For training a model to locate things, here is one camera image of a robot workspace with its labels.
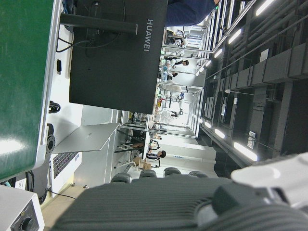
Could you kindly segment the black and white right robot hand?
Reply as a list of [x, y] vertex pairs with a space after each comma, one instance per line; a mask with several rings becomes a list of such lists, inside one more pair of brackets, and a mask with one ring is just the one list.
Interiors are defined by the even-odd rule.
[[85, 190], [54, 231], [305, 231], [308, 155], [235, 170], [230, 178], [166, 171]]

